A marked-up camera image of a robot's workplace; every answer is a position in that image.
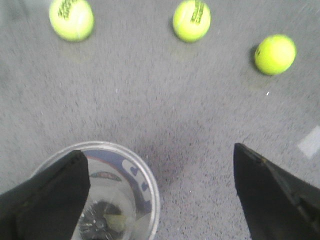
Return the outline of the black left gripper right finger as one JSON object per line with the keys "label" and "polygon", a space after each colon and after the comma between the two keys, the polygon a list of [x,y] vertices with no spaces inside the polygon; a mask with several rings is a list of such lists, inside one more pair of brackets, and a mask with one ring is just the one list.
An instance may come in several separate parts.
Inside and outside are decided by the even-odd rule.
{"label": "black left gripper right finger", "polygon": [[242,143],[234,145],[237,195],[253,240],[318,240],[320,190]]}

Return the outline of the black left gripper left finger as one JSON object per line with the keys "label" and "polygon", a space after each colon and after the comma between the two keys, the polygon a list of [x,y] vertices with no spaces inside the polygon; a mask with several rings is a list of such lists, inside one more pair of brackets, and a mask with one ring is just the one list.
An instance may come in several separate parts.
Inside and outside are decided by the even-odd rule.
{"label": "black left gripper left finger", "polygon": [[70,240],[89,189],[88,160],[73,150],[0,195],[0,238]]}

